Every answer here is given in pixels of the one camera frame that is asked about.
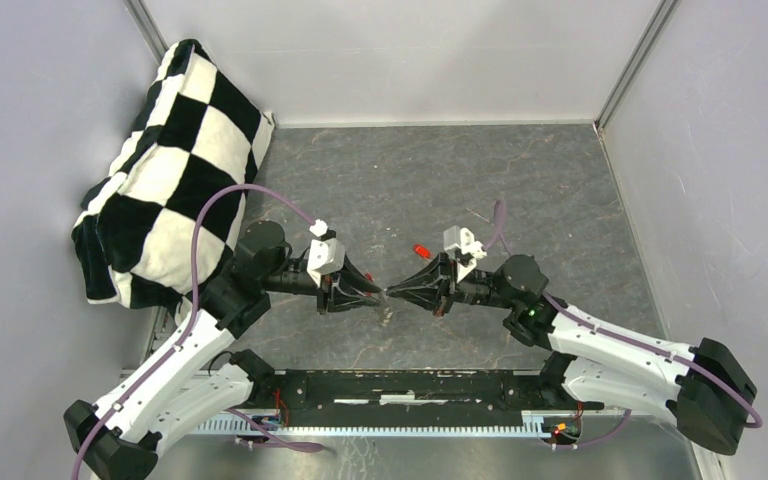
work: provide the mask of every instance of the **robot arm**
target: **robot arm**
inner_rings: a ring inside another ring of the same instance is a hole
[[[232,360],[217,375],[180,393],[211,358],[240,338],[270,308],[267,292],[316,298],[320,313],[377,306],[380,293],[346,257],[333,231],[323,229],[311,242],[310,260],[291,258],[284,231],[258,222],[246,231],[219,276],[202,293],[194,329],[183,325],[134,374],[94,404],[78,400],[64,414],[69,439],[78,451],[89,432],[112,411],[84,456],[105,480],[139,480],[183,435],[218,412],[240,405],[251,394],[251,372]],[[136,379],[149,373],[125,405],[118,403]]]
[[[698,346],[669,342],[612,325],[548,296],[549,280],[533,257],[513,255],[486,272],[476,268],[475,244],[481,244],[471,232],[453,227],[444,238],[445,253],[388,287],[386,295],[436,316],[454,303],[507,309],[502,324],[521,343],[553,352],[541,375],[572,398],[652,414],[709,450],[735,453],[747,411],[689,368],[689,360],[677,361],[692,359],[751,405],[755,386],[724,345],[710,339]]]

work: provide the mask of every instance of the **white square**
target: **white square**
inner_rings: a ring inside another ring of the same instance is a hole
[[[166,78],[166,72],[169,70],[169,65],[172,64],[172,59],[175,58],[175,50],[178,50],[179,43],[181,42],[176,42],[169,47],[169,50],[166,50],[166,54],[160,60],[160,66],[157,67],[157,76],[154,77],[154,81]]]
[[[269,149],[273,130],[275,130],[275,122],[272,120],[272,114],[266,112],[260,117],[260,124],[257,126],[257,133],[255,133],[254,142],[252,142],[252,151],[258,168],[263,163],[266,150]]]
[[[140,141],[142,136],[142,130],[131,132],[131,136],[125,140],[125,143],[122,144],[122,150],[119,151],[119,155],[113,159],[113,163],[110,164],[110,170],[108,170],[107,173],[108,175],[113,175],[114,173],[118,172],[119,169],[122,168],[122,165],[124,165],[125,162],[131,158],[131,155],[133,155],[137,150],[137,143]]]
[[[134,268],[135,275],[149,278],[161,285],[185,294],[192,290],[190,271],[190,242],[195,220],[180,213],[163,209],[154,228],[143,242],[143,254]],[[199,229],[198,281],[202,283],[219,265],[225,242],[206,228]]]
[[[137,200],[166,205],[178,188],[189,156],[180,148],[152,146],[131,169],[119,192]]]
[[[118,293],[118,299],[116,299],[117,302],[121,303],[122,305],[130,305],[131,304],[131,280],[133,280],[133,276],[130,274],[130,272],[117,272],[116,270],[110,269],[110,277],[113,280],[114,288],[116,289],[116,293]]]
[[[154,108],[151,110],[151,114],[146,122],[146,128],[153,125],[166,124],[166,120],[169,119],[169,113],[172,111],[172,105],[175,104],[175,99],[178,98],[178,92],[181,91],[183,85],[183,75],[176,75],[163,81],[163,86],[160,87],[160,94],[157,95],[157,101],[154,102]]]
[[[193,154],[228,173],[235,182],[243,183],[249,150],[251,144],[243,132],[224,113],[208,105]]]
[[[213,87],[216,85],[216,71],[216,65],[193,54],[190,57],[190,65],[187,68],[187,77],[184,79],[181,95],[202,103],[210,103]]]
[[[245,192],[240,195],[240,205],[237,208],[237,214],[234,216],[234,221],[231,223],[231,230],[228,231],[228,238],[225,239],[225,245],[228,248],[234,250],[237,248],[237,238],[240,236],[240,228],[243,225],[243,214],[246,213],[246,196]]]

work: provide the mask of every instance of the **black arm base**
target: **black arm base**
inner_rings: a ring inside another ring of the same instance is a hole
[[[90,430],[98,423],[92,405],[77,400],[63,414],[69,442],[77,453]],[[160,436],[147,434],[139,444],[126,442],[117,432],[101,427],[90,445],[84,462],[101,480],[143,480],[157,464],[157,442]]]
[[[694,363],[710,371],[738,392],[750,405],[758,390],[725,345],[702,339]],[[710,380],[691,370],[677,379],[681,391],[667,407],[676,416],[679,432],[702,447],[722,455],[734,455],[749,414]]]

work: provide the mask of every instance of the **red object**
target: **red object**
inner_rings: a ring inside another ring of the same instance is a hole
[[[366,277],[366,279],[369,280],[370,282],[375,283],[375,280],[372,279],[372,275],[367,273],[366,275],[364,275],[364,277]],[[372,296],[372,294],[369,292],[364,292],[364,295],[366,295],[367,297]]]
[[[422,245],[417,243],[416,245],[413,246],[413,251],[420,257],[426,260],[431,260],[431,251],[423,247]]]

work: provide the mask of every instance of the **black square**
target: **black square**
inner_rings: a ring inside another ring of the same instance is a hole
[[[139,263],[143,244],[154,227],[161,205],[113,194],[98,218],[98,238],[107,262],[117,272],[127,272]]]
[[[116,288],[107,270],[104,248],[96,236],[97,221],[95,215],[85,216],[81,224],[72,230],[72,242],[75,243],[75,254],[81,261],[87,298],[107,300],[116,296]]]
[[[205,60],[207,60],[208,62],[210,62],[210,56],[207,54],[207,52],[204,50],[204,48],[202,48],[201,44],[199,42],[195,41],[195,40],[193,40],[193,44],[196,47],[196,53],[200,57],[202,57]]]
[[[122,163],[122,166],[119,167],[119,170],[117,171],[131,173],[131,169],[134,168],[134,164],[143,158],[143,155],[145,155],[148,149],[151,148],[155,142],[157,142],[158,136],[162,131],[163,127],[160,125],[148,127],[143,132],[142,136],[140,136],[140,139],[137,140],[137,146],[134,148],[134,153],[132,153],[131,156],[128,157],[124,163]]]
[[[246,176],[245,182],[252,183],[257,176],[257,160],[254,158],[254,150],[249,150],[249,158],[246,160]],[[246,190],[246,198],[251,190]]]
[[[157,144],[192,151],[206,111],[206,104],[177,95]]]
[[[166,201],[166,208],[195,220],[214,193],[235,184],[224,171],[197,155],[190,155],[178,188]],[[239,209],[240,192],[229,193],[213,204],[202,225],[225,241]]]
[[[104,177],[104,180],[96,183],[94,187],[87,190],[86,195],[84,195],[83,200],[81,200],[81,208],[84,210],[89,210],[90,202],[98,196],[98,193],[101,192],[101,189],[104,188],[104,186],[107,185],[107,182],[109,181],[110,177]]]
[[[151,111],[154,110],[154,106],[157,104],[157,97],[160,96],[161,89],[163,89],[163,82],[161,81],[156,81],[152,83],[150,87],[148,87],[148,92],[146,93],[146,101],[143,104],[143,109],[140,110],[137,118],[135,118],[134,122],[131,124],[132,132],[145,130],[145,127],[148,124],[148,118],[151,116]]]
[[[216,72],[216,84],[210,97],[210,105],[227,115],[234,125],[243,131],[249,143],[254,143],[254,136],[260,126],[260,112],[237,90],[228,77],[219,71]]]
[[[169,62],[169,66],[166,68],[166,76],[163,78],[174,77],[175,75],[181,75],[187,71],[187,65],[190,63],[190,54],[193,52],[193,44],[191,42],[180,42],[178,47],[175,48],[175,53],[172,54],[172,60]]]
[[[172,287],[166,287],[139,275],[131,274],[131,303],[129,308],[160,306],[174,310],[181,303],[181,294]]]

